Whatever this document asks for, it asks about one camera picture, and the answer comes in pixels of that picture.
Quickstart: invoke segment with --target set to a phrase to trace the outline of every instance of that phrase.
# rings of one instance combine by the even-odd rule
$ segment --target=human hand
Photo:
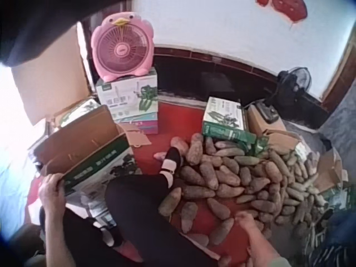
[[[65,209],[65,189],[63,174],[49,174],[39,187],[38,195],[46,213],[46,219],[62,221]]]
[[[240,211],[236,213],[235,220],[247,233],[249,233],[251,230],[258,230],[254,218],[246,211]]]

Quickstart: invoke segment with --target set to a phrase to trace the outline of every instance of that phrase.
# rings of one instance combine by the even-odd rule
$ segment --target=green product box
[[[206,105],[202,134],[219,139],[254,144],[256,135],[248,131],[243,108],[238,102],[209,97]]]

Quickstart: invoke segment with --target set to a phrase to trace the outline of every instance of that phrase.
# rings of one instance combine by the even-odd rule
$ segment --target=pink fan
[[[94,65],[104,82],[149,72],[154,56],[154,30],[134,12],[106,17],[91,38]]]

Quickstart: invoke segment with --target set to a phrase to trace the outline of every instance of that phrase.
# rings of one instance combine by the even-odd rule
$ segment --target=black pants
[[[157,211],[169,193],[164,175],[118,177],[107,186],[107,207],[124,239],[143,258],[136,263],[109,248],[98,228],[67,209],[63,218],[65,241],[77,267],[81,266],[217,266]],[[40,222],[45,228],[45,213]]]

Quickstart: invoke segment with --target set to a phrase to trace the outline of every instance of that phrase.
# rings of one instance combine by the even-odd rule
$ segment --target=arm
[[[277,259],[280,259],[278,252],[263,236],[258,229],[254,218],[247,212],[239,212],[236,215],[236,221],[247,232],[250,240],[250,255],[255,267],[268,267]]]
[[[76,264],[69,252],[63,231],[65,213],[65,193],[61,174],[48,175],[39,189],[39,198],[46,213],[46,262],[47,267],[67,266]]]

